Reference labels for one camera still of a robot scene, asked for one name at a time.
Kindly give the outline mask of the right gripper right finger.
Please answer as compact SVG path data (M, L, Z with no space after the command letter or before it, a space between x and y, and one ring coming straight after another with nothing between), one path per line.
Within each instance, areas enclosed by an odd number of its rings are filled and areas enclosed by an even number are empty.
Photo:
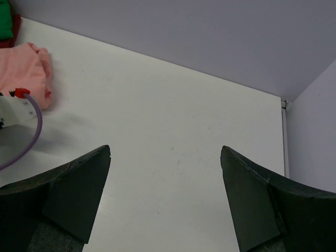
M279 175L228 146L220 158L240 251L335 251L335 193Z

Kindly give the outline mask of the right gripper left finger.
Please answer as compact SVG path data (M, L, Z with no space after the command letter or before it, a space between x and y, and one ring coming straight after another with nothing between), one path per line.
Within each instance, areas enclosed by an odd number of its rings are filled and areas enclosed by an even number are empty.
M111 162L103 145L59 167L1 187L1 251L82 251Z

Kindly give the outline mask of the pink t shirt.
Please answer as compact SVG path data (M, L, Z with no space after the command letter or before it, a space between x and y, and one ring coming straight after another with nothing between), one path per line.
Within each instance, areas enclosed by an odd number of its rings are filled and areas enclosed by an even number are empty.
M53 67L48 50L33 43L1 49L1 93L24 88L41 109L52 104Z

